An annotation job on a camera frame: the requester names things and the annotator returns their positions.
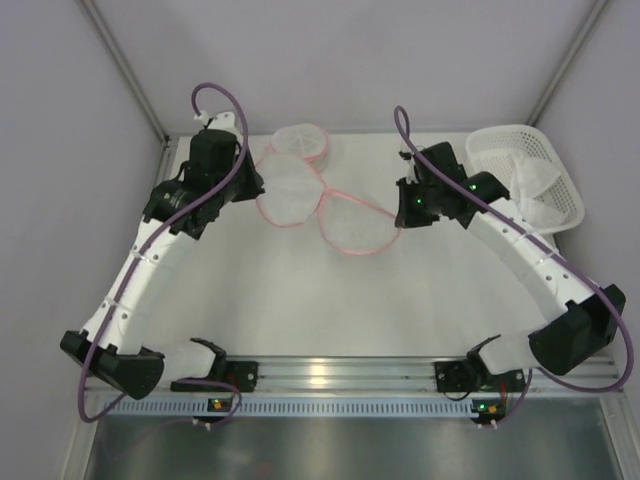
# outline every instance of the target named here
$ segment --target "white basket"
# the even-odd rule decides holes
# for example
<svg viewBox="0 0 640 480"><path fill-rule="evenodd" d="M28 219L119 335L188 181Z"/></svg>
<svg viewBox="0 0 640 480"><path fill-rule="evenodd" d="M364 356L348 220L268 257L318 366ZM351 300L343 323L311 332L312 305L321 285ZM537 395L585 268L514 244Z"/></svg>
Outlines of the white basket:
<svg viewBox="0 0 640 480"><path fill-rule="evenodd" d="M560 178L536 200L549 205L567 216L562 225L541 228L540 234L569 230L584 218L584 204L567 170L549 139L540 130L527 125L504 125L473 132L466 143L468 175L487 171L496 176L507 188L514 171L513 154L524 152L527 157L548 160L560 170Z"/></svg>

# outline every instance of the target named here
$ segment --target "plastic laundry basket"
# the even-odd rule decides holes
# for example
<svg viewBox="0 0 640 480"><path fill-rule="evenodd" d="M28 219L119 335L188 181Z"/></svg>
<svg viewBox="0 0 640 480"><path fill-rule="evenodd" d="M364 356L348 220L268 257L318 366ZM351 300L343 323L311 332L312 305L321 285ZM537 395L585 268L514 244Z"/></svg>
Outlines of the plastic laundry basket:
<svg viewBox="0 0 640 480"><path fill-rule="evenodd" d="M490 172L507 188L515 169L513 154L518 151L524 152L528 157L547 160L560 170L560 178L536 200L566 213L567 216L562 225L541 228L538 233L552 234L569 230L584 218L582 199L549 139L540 130L527 125L484 128L469 135L466 149L469 175L480 171Z"/></svg>

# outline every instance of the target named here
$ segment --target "perforated metal strip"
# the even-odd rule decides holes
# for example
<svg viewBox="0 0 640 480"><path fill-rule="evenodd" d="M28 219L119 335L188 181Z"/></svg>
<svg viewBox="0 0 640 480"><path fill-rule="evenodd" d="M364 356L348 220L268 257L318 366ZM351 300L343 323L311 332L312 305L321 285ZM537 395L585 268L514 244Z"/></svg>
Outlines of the perforated metal strip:
<svg viewBox="0 0 640 480"><path fill-rule="evenodd" d="M218 416L209 411L208 398L177 396L122 400L111 415L138 416ZM241 417L476 417L471 400L451 402L446 399L421 398L261 398L242 401Z"/></svg>

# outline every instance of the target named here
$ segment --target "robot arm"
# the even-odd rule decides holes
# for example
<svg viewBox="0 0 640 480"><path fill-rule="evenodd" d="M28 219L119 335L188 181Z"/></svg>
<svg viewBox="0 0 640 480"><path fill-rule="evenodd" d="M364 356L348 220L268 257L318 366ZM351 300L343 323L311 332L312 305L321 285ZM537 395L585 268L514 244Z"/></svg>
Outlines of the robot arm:
<svg viewBox="0 0 640 480"><path fill-rule="evenodd" d="M516 204L509 199L507 189L488 172L467 178L449 143L434 145L421 153L449 178L528 232L522 235L506 227L498 218L482 211L436 178L421 162L403 155L411 163L407 177L397 182L400 205L396 226L429 226L443 215L457 220L511 270L527 288L542 314L538 328L498 336L469 352L468 362L475 370L478 382L490 375L539 366L556 375L565 375L611 343L617 330L615 319L572 272L525 238L534 236L551 249L522 219ZM623 293L615 285L603 292L622 312Z"/></svg>
<svg viewBox="0 0 640 480"><path fill-rule="evenodd" d="M98 340L90 372L134 399L145 397L159 383L185 377L213 375L219 380L215 374L226 355L213 343L192 339L156 352L143 347L142 342L158 296L206 226L215 221L226 203L255 199L263 192L250 154L224 189L163 231L144 254L139 250L163 222L211 190L231 170L239 135L234 121L232 113L221 114L192 138L189 160L181 165L178 175L151 192L134 244L104 301L79 332L66 332L60 343L63 351L82 364L113 308L113 320ZM139 263L127 289L115 302L116 291L136 260Z"/></svg>

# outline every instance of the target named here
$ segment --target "white table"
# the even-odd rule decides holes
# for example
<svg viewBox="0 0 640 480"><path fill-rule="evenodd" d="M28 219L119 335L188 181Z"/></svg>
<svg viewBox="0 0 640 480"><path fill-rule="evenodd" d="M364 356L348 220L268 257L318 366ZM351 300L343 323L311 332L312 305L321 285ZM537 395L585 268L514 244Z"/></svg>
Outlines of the white table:
<svg viewBox="0 0 640 480"><path fill-rule="evenodd" d="M414 134L420 145L450 141L465 160L465 133ZM255 160L267 137L251 139ZM397 211L406 174L396 134L332 135L323 172L335 188ZM171 175L186 160L180 139ZM535 325L527 291L457 222L405 230L387 251L347 257L317 222L279 229L255 202L230 204L158 305L149 345L202 337L232 355L454 356L497 333Z"/></svg>

